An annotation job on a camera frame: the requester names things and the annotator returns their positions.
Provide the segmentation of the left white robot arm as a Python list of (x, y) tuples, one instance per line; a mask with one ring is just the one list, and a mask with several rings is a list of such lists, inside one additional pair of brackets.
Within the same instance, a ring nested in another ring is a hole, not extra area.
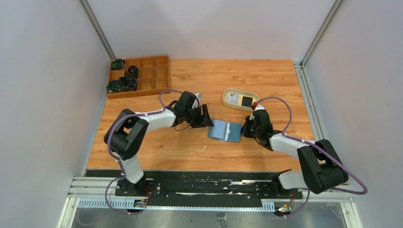
[(191, 128), (213, 127), (206, 104), (199, 93), (184, 91), (178, 100), (149, 112), (121, 111), (104, 136), (107, 151), (119, 164), (122, 178), (138, 184), (144, 178), (138, 152), (147, 132), (174, 128), (186, 122)]

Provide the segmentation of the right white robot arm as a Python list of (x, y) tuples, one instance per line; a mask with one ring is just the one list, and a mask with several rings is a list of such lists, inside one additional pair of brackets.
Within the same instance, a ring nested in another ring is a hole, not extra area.
[(274, 130), (266, 109), (257, 103), (245, 119), (243, 137), (253, 138), (263, 148), (282, 152), (299, 160), (300, 170), (286, 170), (274, 177), (280, 190), (308, 189), (319, 194), (348, 181), (346, 171), (330, 141), (303, 141)]

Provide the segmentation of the blue card holder wallet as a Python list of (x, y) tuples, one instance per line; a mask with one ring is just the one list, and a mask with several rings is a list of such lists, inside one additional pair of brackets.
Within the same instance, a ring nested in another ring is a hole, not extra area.
[(240, 142), (242, 128), (240, 123), (231, 123), (214, 119), (212, 122), (213, 126), (208, 130), (208, 138), (223, 142)]

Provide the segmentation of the black card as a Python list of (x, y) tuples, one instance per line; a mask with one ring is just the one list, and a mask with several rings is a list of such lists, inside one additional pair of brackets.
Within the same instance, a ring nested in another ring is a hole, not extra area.
[(241, 106), (251, 108), (253, 105), (253, 98), (248, 96), (243, 96), (241, 101)]

